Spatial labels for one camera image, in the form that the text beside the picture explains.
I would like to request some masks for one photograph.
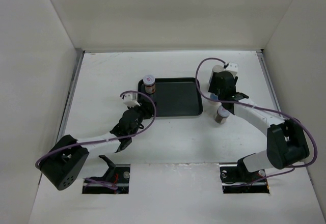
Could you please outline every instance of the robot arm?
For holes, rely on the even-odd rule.
[[[269,112],[254,109],[256,104],[246,94],[236,92],[236,82],[237,77],[231,72],[215,73],[208,91],[219,97],[225,109],[245,119],[267,137],[265,151],[248,155],[238,161],[239,173],[245,175],[271,167],[283,169],[307,158],[309,149],[303,130],[292,120],[284,120]]]

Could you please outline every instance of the bolt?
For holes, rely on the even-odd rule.
[[[266,173],[265,173],[265,171],[263,171],[263,170],[260,170],[260,171],[258,172],[258,174],[261,175],[262,177],[265,177],[265,176],[266,176]]]
[[[222,171],[221,176],[222,176],[223,178],[227,178],[227,177],[228,177],[228,175],[227,175],[227,171]]]
[[[123,173],[123,177],[126,178],[126,179],[129,178],[130,177],[130,173],[129,172],[124,172]]]

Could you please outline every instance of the white wall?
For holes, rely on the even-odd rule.
[[[0,0],[0,223],[27,223],[75,50],[50,0]]]
[[[292,0],[52,0],[86,50],[264,48]]]
[[[317,140],[319,158],[309,171],[325,215],[326,0],[293,0],[264,55],[281,109]]]

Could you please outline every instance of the black tray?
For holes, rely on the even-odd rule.
[[[156,78],[155,93],[147,94],[143,80],[140,80],[138,91],[156,102],[158,117],[198,116],[203,112],[203,103],[195,81],[195,78]]]

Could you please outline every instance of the cylindrical container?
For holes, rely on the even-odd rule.
[[[215,121],[217,123],[224,124],[229,116],[230,112],[227,109],[223,108],[223,106],[221,105],[216,113]]]
[[[148,94],[155,93],[155,78],[152,75],[145,75],[143,78],[145,92]]]
[[[219,72],[221,72],[221,71],[224,71],[223,66],[221,66],[221,65],[215,65],[215,66],[213,67],[212,72],[211,72],[211,74],[210,74],[209,81],[208,81],[209,85],[210,85],[210,83],[211,83],[211,81],[212,81],[212,78],[213,78],[214,73],[219,73]],[[218,97],[217,95],[215,95],[214,93],[211,93],[210,96],[209,96],[209,98],[210,98],[210,99],[213,99],[213,100],[218,100],[218,99],[219,99],[219,97]],[[213,101],[209,101],[209,102],[210,102],[211,104],[213,104],[213,105],[218,105],[218,104],[219,104],[218,102],[213,102]]]

